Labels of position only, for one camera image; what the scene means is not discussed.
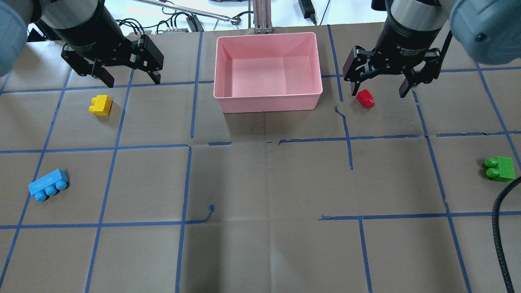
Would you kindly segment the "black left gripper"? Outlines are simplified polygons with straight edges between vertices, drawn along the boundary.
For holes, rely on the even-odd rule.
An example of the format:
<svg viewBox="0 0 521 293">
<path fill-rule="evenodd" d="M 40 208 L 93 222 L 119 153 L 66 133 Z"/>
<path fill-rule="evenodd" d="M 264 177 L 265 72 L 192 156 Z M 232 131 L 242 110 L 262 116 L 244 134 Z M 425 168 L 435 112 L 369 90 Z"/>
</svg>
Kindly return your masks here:
<svg viewBox="0 0 521 293">
<path fill-rule="evenodd" d="M 94 42 L 86 46 L 63 46 L 61 57 L 80 76 L 93 76 L 109 88 L 115 79 L 106 70 L 112 66 L 126 66 L 141 70 L 149 75 L 155 85 L 161 84 L 164 55 L 149 35 L 139 35 L 137 39 L 112 43 Z"/>
</svg>

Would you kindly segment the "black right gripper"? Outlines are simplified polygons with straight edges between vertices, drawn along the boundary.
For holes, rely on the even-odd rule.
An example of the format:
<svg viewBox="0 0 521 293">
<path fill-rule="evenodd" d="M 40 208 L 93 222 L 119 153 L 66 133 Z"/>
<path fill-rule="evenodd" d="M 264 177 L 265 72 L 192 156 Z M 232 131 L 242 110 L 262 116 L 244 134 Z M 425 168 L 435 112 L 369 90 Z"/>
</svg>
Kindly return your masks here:
<svg viewBox="0 0 521 293">
<path fill-rule="evenodd" d="M 430 83 L 439 76 L 442 54 L 438 48 L 423 50 L 412 56 L 393 46 L 386 55 L 379 50 L 365 50 L 355 45 L 343 68 L 344 80 L 349 82 L 350 94 L 357 95 L 357 82 L 378 75 L 404 75 L 399 87 L 400 98 L 405 98 L 417 83 Z"/>
</svg>

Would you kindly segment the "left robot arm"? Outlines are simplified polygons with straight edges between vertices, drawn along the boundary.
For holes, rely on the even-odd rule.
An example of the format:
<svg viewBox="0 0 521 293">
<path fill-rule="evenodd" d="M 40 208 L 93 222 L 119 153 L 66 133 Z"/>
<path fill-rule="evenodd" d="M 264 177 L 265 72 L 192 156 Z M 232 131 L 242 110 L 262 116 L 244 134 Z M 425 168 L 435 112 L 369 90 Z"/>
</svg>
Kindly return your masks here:
<svg viewBox="0 0 521 293">
<path fill-rule="evenodd" d="M 107 67 L 141 70 L 159 85 L 164 55 L 148 35 L 127 39 L 103 0 L 2 0 L 1 76 L 10 72 L 26 44 L 28 25 L 42 21 L 64 42 L 60 56 L 80 76 L 107 87 Z"/>
</svg>

